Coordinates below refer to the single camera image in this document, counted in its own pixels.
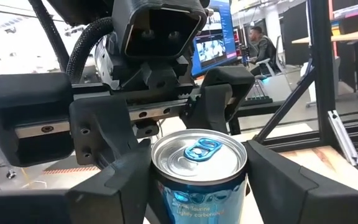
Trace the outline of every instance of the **person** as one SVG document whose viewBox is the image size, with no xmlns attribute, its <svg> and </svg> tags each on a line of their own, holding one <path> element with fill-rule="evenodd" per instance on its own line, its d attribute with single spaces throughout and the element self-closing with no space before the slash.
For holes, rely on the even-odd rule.
<svg viewBox="0 0 358 224">
<path fill-rule="evenodd" d="M 276 65 L 276 51 L 272 41 L 265 35 L 263 35 L 262 28 L 255 26 L 251 28 L 249 39 L 252 42 L 257 42 L 258 46 L 258 55 L 256 57 L 250 58 L 250 63 L 256 64 L 257 62 L 263 61 L 270 58 L 268 64 L 273 70 L 276 70 L 278 67 Z M 269 74 L 269 70 L 264 63 L 261 63 L 259 66 L 253 68 L 250 71 L 254 76 L 261 74 Z"/>
</svg>

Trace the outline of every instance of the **aluminum can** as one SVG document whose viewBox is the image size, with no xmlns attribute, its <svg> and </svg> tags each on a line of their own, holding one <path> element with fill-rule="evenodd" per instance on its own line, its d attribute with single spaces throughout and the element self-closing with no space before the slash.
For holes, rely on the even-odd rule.
<svg viewBox="0 0 358 224">
<path fill-rule="evenodd" d="M 171 223 L 240 223 L 247 184 L 247 153 L 240 142 L 187 129 L 158 140 L 152 161 Z"/>
</svg>

